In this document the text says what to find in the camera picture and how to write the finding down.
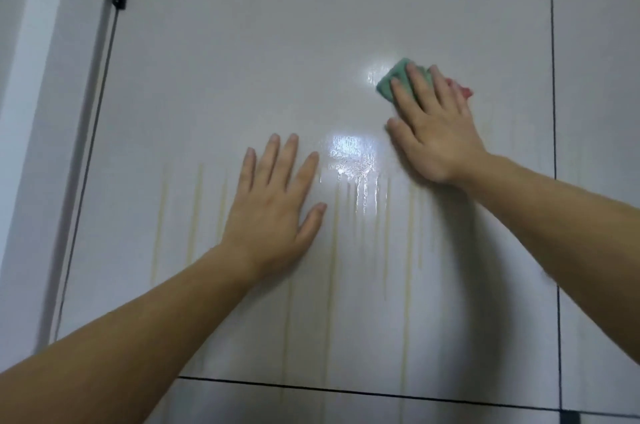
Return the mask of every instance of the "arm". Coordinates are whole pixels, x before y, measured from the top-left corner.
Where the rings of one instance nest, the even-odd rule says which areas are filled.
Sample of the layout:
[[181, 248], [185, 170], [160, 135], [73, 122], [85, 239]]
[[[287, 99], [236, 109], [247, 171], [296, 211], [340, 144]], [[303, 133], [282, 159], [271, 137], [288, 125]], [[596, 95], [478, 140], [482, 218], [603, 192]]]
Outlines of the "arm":
[[326, 205], [300, 210], [313, 153], [287, 187], [298, 138], [273, 136], [255, 169], [249, 150], [219, 246], [147, 294], [0, 375], [0, 421], [141, 423], [205, 339], [264, 277], [313, 242]]
[[388, 130], [413, 167], [490, 210], [640, 363], [640, 210], [487, 153], [458, 85], [447, 86], [435, 67], [433, 89], [408, 72], [420, 105], [395, 85], [406, 121], [391, 119]]

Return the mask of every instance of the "left hand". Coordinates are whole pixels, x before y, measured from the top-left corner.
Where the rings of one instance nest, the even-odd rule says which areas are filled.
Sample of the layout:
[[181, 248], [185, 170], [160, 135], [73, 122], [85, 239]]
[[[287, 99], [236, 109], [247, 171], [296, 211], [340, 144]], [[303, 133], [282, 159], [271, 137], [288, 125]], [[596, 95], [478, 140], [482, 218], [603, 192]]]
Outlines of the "left hand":
[[255, 151], [247, 150], [220, 242], [220, 247], [246, 262], [255, 282], [299, 259], [316, 238], [326, 211], [325, 203], [316, 204], [300, 226], [300, 210], [314, 180], [319, 155], [311, 153], [289, 182], [298, 136], [289, 137], [280, 155], [279, 148], [280, 137], [274, 134], [257, 167]]

